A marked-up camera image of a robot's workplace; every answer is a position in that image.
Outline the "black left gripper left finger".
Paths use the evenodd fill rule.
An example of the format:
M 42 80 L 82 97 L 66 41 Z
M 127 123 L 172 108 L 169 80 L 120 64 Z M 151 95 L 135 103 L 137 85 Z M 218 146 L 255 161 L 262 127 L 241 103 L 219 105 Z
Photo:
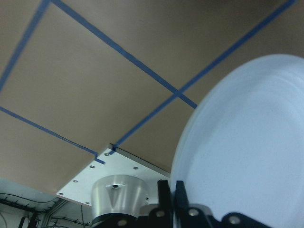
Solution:
M 140 209 L 137 219 L 138 228 L 172 228 L 173 205 L 171 191 L 167 180 L 159 180 L 158 203 L 148 204 Z

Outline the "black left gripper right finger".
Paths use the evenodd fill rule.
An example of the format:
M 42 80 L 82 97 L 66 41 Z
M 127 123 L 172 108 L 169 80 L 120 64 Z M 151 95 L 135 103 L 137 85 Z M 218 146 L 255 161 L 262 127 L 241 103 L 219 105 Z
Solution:
M 175 214 L 181 228 L 267 228 L 257 220 L 244 214 L 231 212 L 221 220 L 214 218 L 212 212 L 202 205 L 190 204 L 184 182 L 176 181 Z

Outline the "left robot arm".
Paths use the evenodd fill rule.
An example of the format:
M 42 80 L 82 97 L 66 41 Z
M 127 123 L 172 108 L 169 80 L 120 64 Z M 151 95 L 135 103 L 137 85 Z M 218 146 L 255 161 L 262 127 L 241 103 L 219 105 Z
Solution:
M 149 187 L 141 179 L 113 175 L 92 188 L 94 228 L 265 228 L 244 214 L 231 212 L 221 220 L 208 207 L 190 204 L 184 183 L 171 192 L 167 180 L 157 182 L 158 202 L 149 204 Z

